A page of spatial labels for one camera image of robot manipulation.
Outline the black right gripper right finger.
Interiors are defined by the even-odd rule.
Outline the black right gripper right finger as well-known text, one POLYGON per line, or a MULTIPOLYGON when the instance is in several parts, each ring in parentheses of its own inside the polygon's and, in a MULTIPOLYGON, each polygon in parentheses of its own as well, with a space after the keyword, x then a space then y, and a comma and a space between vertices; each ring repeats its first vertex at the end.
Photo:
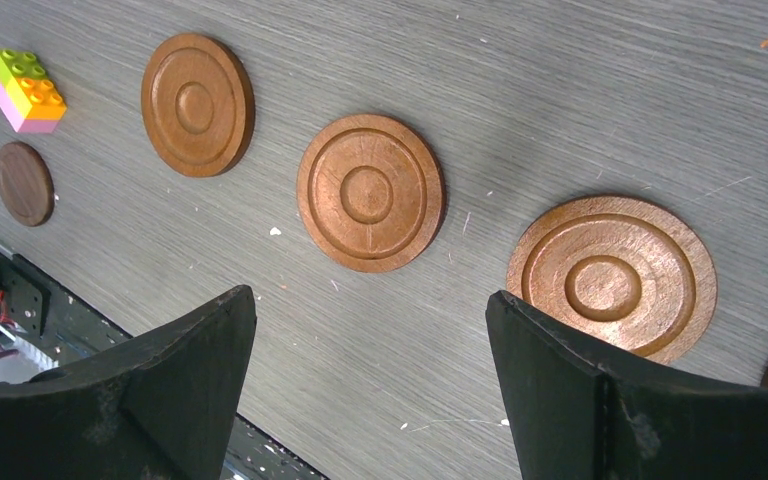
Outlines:
POLYGON ((768 479, 768 388, 677 370, 507 291, 485 312, 526 479, 768 479))

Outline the dark brown wooden coaster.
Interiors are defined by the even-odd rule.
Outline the dark brown wooden coaster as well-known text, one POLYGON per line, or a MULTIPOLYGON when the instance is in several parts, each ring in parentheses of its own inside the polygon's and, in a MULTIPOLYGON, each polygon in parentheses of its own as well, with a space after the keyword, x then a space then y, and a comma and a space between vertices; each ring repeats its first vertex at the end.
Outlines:
POLYGON ((0 148, 0 198, 8 213, 27 227, 44 224, 53 213, 51 174, 27 143, 14 141, 0 148))

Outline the large brown wooden coaster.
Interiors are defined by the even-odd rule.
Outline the large brown wooden coaster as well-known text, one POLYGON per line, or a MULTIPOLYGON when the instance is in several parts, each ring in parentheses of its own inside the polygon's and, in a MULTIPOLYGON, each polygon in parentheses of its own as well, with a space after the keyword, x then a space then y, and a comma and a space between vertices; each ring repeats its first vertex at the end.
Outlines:
POLYGON ((339 118, 311 140, 296 198, 315 244, 362 273, 399 269, 434 240, 446 214, 443 171, 430 144, 401 121, 339 118))

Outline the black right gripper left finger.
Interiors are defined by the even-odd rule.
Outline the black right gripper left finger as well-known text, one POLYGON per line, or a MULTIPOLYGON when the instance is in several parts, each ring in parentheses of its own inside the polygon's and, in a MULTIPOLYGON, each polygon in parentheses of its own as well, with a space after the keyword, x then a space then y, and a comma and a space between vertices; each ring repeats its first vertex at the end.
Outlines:
POLYGON ((93 356, 0 382, 0 479, 216 479, 249 363, 252 290, 93 356))

